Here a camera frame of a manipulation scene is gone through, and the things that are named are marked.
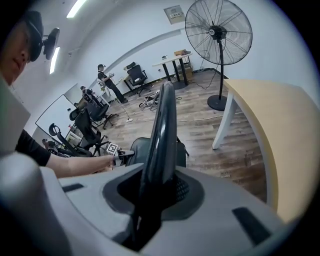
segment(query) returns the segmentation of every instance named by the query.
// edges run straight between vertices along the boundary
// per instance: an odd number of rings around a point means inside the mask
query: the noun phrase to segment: cardboard box
[[[181,55],[186,49],[178,50],[174,52],[174,55]]]
[[[191,67],[187,67],[185,68],[185,75],[186,75],[186,79],[187,80],[191,80],[192,79],[192,68]],[[179,71],[179,77],[180,77],[180,80],[183,80],[184,79],[184,76],[182,75],[182,72]]]

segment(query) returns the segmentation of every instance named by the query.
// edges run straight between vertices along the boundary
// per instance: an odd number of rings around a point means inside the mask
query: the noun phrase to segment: black cap
[[[41,14],[35,10],[27,11],[23,18],[29,28],[31,36],[30,61],[34,62],[40,55],[43,46],[44,26]]]

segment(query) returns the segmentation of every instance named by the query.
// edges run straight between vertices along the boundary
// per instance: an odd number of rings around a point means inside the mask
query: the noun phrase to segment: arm
[[[115,157],[105,155],[99,157],[59,157],[51,154],[46,167],[53,169],[57,178],[92,174],[112,166]]]
[[[105,81],[108,81],[110,78],[111,76],[107,76],[106,78],[102,78],[101,80],[105,82]]]
[[[99,72],[98,78],[105,82],[105,81],[108,81],[111,77],[110,76],[104,77],[104,75],[101,72]]]

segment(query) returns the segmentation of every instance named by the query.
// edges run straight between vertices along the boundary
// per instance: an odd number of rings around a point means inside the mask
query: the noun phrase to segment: table leg
[[[134,90],[131,89],[130,85],[128,84],[128,82],[126,80],[124,80],[125,85],[130,89],[131,92],[133,92]]]
[[[105,99],[105,97],[103,97],[103,95],[100,95],[99,97],[105,102],[105,104],[107,104],[110,107],[109,102]]]
[[[228,97],[226,99],[226,105],[225,105],[222,121],[212,144],[213,150],[216,150],[219,147],[221,141],[226,136],[229,130],[230,123],[234,118],[237,107],[238,107],[238,104],[234,99],[234,94],[229,92]]]
[[[180,82],[180,77],[179,77],[179,73],[178,73],[178,69],[177,69],[177,65],[176,65],[176,61],[172,61],[173,67],[174,67],[174,71],[175,71],[175,75],[176,75],[176,79],[178,80],[178,82]]]
[[[188,85],[188,80],[187,80],[187,75],[186,75],[186,69],[185,69],[184,61],[182,60],[182,58],[180,58],[180,59],[179,59],[179,62],[180,62],[181,70],[182,70],[183,81],[184,81],[184,84],[187,86],[187,85]]]
[[[164,69],[164,72],[165,72],[166,78],[168,79],[168,81],[170,81],[170,82],[171,82],[171,78],[170,78],[170,75],[169,75],[169,72],[168,72],[168,69],[167,69],[166,64],[164,63],[164,64],[162,64],[162,66],[163,66],[163,69]]]

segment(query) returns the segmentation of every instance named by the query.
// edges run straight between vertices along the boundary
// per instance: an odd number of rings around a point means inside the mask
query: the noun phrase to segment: wooden table
[[[239,106],[262,152],[267,204],[285,222],[300,216],[319,181],[319,109],[298,86],[245,79],[224,85],[229,93],[212,148],[219,147]]]
[[[172,62],[173,67],[174,67],[174,71],[175,71],[175,75],[176,75],[176,79],[177,79],[177,81],[173,83],[173,87],[174,87],[175,90],[179,90],[179,89],[185,88],[188,85],[186,70],[185,70],[184,62],[183,62],[182,59],[185,58],[185,57],[188,57],[190,55],[192,55],[192,53],[189,53],[189,54],[186,54],[186,55],[177,55],[177,56],[174,56],[172,58],[166,58],[166,59],[164,59],[163,61],[161,61],[159,63],[153,64],[152,67],[155,67],[155,66],[158,66],[158,65],[162,65],[163,69],[164,69],[164,72],[165,72],[165,75],[166,75],[166,78],[168,79],[168,81],[171,82],[171,78],[170,78],[166,63]],[[180,81],[180,77],[179,77],[179,73],[178,73],[178,69],[177,69],[177,65],[176,65],[176,61],[177,60],[179,60],[179,62],[180,62],[180,66],[181,66],[182,75],[183,75],[183,81],[184,82]]]

